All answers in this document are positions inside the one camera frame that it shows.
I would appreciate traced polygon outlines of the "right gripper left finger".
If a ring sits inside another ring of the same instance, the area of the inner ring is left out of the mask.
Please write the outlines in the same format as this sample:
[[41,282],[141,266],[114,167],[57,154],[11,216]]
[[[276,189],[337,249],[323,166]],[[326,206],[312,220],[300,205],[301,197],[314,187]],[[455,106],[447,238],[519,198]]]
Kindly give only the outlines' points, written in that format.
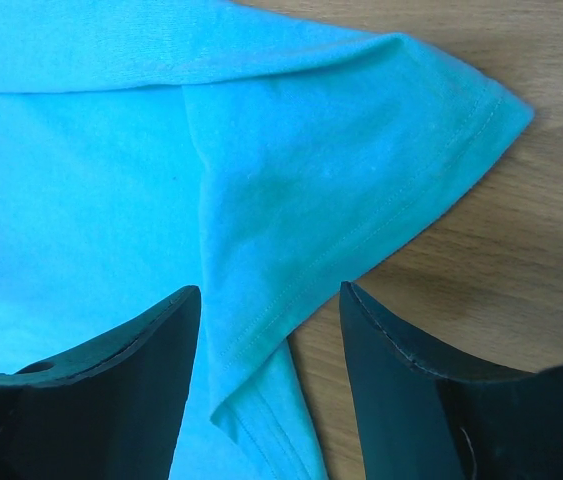
[[201,295],[184,287],[81,345],[0,374],[0,479],[168,477]]

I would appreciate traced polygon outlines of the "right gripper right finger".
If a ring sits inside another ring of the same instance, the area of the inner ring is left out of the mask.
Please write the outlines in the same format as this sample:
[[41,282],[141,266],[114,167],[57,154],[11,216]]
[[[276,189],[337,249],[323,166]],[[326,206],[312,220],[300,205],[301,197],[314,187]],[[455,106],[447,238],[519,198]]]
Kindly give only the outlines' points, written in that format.
[[368,478],[563,479],[563,365],[475,357],[350,282],[339,311]]

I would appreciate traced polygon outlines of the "turquoise t-shirt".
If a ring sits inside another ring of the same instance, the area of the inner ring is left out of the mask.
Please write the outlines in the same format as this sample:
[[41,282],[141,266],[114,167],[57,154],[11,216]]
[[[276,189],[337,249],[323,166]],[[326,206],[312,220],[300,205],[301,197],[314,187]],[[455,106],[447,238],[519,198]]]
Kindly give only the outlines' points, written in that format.
[[533,116],[404,33],[227,1],[0,1],[0,372],[196,285],[167,476],[323,479],[289,335]]

